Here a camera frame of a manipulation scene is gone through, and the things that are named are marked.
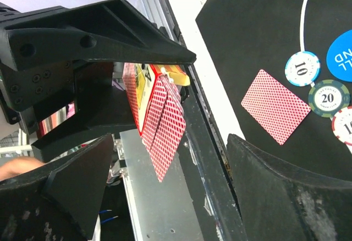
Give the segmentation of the blue white poker chip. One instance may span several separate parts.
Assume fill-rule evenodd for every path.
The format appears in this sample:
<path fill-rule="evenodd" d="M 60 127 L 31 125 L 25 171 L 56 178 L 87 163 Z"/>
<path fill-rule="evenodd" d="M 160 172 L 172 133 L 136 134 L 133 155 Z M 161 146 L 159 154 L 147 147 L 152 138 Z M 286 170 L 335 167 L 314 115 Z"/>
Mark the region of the blue white poker chip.
<path fill-rule="evenodd" d="M 293 54 L 285 65 L 286 79 L 298 87 L 311 85 L 319 76 L 320 71 L 319 58 L 309 51 Z"/>

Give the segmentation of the red playing card box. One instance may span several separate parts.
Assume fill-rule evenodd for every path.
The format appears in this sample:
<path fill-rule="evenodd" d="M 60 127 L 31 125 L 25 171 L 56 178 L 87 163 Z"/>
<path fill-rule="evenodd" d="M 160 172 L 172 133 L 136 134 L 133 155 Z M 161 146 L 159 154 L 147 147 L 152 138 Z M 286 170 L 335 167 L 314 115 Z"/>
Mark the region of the red playing card box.
<path fill-rule="evenodd" d="M 179 65 L 124 64 L 123 83 L 140 134 L 143 132 L 156 81 L 161 75 L 166 75 L 173 84 L 179 86 L 190 85 L 189 76 Z"/>

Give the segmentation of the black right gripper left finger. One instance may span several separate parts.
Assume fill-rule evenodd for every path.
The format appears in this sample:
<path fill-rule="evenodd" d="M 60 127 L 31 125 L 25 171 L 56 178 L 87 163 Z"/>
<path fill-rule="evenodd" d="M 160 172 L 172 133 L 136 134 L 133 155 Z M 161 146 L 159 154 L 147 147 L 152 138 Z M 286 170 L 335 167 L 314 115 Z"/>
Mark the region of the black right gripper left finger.
<path fill-rule="evenodd" d="M 114 142 L 105 135 L 33 171 L 1 182 L 1 240 L 90 240 Z"/>

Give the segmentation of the red backed playing card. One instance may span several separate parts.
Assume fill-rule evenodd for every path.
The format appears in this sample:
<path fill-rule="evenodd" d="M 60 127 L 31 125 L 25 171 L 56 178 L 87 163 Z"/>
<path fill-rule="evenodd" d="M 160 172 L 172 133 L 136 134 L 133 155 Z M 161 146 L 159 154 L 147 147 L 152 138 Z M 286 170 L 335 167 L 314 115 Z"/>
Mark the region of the red backed playing card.
<path fill-rule="evenodd" d="M 279 145 L 311 112 L 307 103 L 263 69 L 258 71 L 241 105 Z"/>

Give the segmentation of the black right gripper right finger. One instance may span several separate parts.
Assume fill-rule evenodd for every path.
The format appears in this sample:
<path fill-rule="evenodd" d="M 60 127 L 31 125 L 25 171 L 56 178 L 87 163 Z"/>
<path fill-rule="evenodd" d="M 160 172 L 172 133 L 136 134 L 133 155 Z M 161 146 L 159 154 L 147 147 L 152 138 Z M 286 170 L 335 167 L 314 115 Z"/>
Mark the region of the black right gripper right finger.
<path fill-rule="evenodd" d="M 227 151 L 248 240 L 351 240 L 351 182 L 310 172 L 235 134 Z"/>

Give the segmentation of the red backed card deck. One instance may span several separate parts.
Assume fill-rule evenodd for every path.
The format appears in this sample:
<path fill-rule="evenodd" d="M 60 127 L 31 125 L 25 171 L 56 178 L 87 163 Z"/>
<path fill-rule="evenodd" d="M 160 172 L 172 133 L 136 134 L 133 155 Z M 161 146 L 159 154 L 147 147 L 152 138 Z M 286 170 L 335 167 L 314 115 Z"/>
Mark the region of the red backed card deck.
<path fill-rule="evenodd" d="M 176 86 L 166 76 L 160 76 L 151 95 L 142 132 L 142 142 L 160 182 L 174 159 L 185 128 L 184 111 Z"/>

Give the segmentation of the red white poker chip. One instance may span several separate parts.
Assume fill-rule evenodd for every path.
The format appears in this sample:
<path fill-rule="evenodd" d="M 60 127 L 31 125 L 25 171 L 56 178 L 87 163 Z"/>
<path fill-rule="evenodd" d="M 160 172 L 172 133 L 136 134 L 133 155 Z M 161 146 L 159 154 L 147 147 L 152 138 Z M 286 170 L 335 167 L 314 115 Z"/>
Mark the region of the red white poker chip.
<path fill-rule="evenodd" d="M 333 134 L 344 144 L 351 146 L 352 108 L 344 107 L 332 119 Z"/>

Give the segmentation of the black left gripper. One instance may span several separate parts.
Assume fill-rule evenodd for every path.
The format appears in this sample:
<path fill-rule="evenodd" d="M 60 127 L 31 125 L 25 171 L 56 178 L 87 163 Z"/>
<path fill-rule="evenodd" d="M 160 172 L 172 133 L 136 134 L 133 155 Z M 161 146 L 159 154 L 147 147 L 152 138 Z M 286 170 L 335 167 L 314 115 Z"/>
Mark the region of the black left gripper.
<path fill-rule="evenodd" d="M 72 117 L 31 145 L 42 162 L 106 134 L 136 128 L 127 92 L 113 87 L 108 76 L 79 78 L 79 69 L 102 72 L 112 62 L 188 65 L 195 59 L 126 0 L 27 13 L 1 5 L 1 93 L 12 111 L 30 111 L 27 132 L 78 100 Z"/>

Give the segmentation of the blue small blind button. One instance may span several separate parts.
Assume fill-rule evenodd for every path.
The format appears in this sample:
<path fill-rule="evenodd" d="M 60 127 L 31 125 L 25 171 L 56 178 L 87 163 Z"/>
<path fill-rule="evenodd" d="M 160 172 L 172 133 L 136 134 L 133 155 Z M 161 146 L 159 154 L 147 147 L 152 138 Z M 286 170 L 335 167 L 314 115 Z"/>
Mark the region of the blue small blind button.
<path fill-rule="evenodd" d="M 326 63 L 331 74 L 342 81 L 351 82 L 352 76 L 352 51 L 351 51 L 352 31 L 346 31 L 338 36 L 330 45 Z"/>

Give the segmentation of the green white poker chip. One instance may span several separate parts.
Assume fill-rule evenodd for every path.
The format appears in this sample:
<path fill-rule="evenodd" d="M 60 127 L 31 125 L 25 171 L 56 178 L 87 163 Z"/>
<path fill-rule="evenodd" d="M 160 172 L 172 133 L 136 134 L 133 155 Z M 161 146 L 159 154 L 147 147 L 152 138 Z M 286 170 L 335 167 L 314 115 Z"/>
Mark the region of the green white poker chip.
<path fill-rule="evenodd" d="M 316 83 L 308 95 L 311 110 L 320 117 L 332 118 L 350 105 L 350 92 L 341 82 L 326 79 Z"/>

